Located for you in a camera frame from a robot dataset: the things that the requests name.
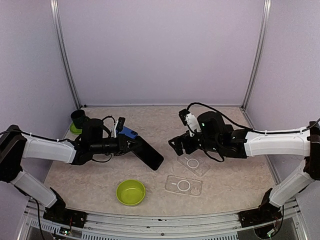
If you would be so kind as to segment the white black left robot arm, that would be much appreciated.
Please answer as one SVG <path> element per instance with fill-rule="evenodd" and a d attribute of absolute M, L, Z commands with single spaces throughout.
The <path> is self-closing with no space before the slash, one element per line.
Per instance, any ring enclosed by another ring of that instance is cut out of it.
<path fill-rule="evenodd" d="M 82 133 L 75 139 L 49 139 L 35 136 L 11 125 L 0 138 L 0 180 L 14 185 L 23 194 L 45 207 L 44 217 L 66 222 L 70 211 L 62 197 L 52 188 L 23 170 L 22 159 L 42 159 L 81 166 L 95 155 L 122 156 L 141 147 L 141 142 L 123 133 L 110 131 L 103 120 L 92 118 L 84 122 Z"/>

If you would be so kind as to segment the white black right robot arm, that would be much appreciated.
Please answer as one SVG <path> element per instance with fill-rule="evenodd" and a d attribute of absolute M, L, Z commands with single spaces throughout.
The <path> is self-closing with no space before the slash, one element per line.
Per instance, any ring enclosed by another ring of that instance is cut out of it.
<path fill-rule="evenodd" d="M 282 217 L 280 208 L 284 203 L 320 179 L 320 126 L 316 121 L 298 129 L 258 131 L 245 126 L 234 129 L 234 123 L 226 124 L 220 112 L 207 111 L 194 116 L 183 109 L 179 117 L 188 130 L 168 141 L 178 156 L 201 150 L 206 155 L 218 153 L 221 161 L 263 155 L 304 158 L 295 171 L 264 194 L 258 208 L 239 213 L 243 227 Z"/>

